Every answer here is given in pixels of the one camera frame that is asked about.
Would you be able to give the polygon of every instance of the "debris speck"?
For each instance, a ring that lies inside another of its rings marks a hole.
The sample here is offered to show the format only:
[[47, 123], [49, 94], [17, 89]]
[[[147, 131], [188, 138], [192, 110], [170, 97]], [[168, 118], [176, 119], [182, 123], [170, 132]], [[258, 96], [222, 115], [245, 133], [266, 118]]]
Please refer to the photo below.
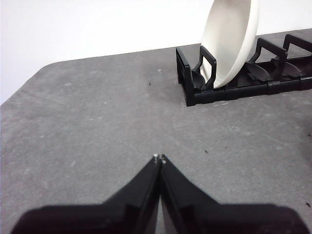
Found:
[[46, 181], [43, 182], [43, 185], [44, 185], [45, 189], [48, 188], [48, 183]]
[[71, 167], [73, 167], [76, 164], [76, 161], [73, 161], [72, 164], [70, 164]]
[[27, 174], [29, 172], [29, 168], [26, 168], [26, 170], [24, 171], [24, 175]]

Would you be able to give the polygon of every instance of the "white plate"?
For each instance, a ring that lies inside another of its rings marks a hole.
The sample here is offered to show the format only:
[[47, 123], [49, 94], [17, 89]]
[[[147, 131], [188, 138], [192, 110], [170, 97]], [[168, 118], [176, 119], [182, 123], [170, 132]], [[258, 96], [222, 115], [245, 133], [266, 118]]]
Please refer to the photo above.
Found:
[[[216, 59], [214, 88], [229, 83], [243, 67], [258, 28], [259, 0], [215, 0], [210, 10], [202, 45]], [[211, 65], [200, 68], [206, 82]]]

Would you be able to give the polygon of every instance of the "white wall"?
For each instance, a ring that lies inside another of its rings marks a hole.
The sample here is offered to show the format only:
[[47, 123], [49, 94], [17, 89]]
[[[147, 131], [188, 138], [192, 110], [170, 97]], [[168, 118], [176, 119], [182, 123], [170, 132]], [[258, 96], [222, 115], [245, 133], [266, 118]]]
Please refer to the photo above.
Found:
[[[311, 28], [312, 0], [260, 0], [258, 34]], [[43, 66], [200, 43], [213, 0], [1, 0], [1, 103]]]

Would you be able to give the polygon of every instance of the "gray table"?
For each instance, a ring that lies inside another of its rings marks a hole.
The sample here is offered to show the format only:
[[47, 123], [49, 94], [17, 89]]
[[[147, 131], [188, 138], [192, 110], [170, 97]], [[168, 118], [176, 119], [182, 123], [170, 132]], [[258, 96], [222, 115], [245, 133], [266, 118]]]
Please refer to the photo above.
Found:
[[1, 233], [31, 208], [106, 200], [154, 153], [221, 203], [286, 205], [311, 230], [311, 133], [312, 90], [186, 107], [174, 48], [54, 63], [1, 106]]

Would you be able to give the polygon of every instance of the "dish rack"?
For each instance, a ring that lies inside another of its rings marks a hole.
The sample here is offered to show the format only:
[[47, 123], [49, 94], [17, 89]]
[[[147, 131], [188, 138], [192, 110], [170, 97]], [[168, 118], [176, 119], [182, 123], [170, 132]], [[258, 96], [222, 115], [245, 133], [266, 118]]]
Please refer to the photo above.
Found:
[[[194, 106], [199, 103], [312, 89], [312, 54], [306, 57], [287, 58], [290, 44], [312, 53], [311, 42], [290, 34], [285, 36], [283, 47], [259, 38], [252, 58], [245, 62], [233, 80], [218, 89], [214, 89], [217, 61], [213, 55], [201, 46], [199, 62], [191, 69], [181, 49], [177, 47], [177, 77], [184, 90], [186, 105]], [[276, 57], [267, 62], [256, 63], [262, 48], [272, 52]], [[212, 67], [211, 77], [207, 82], [200, 74], [203, 58]]]

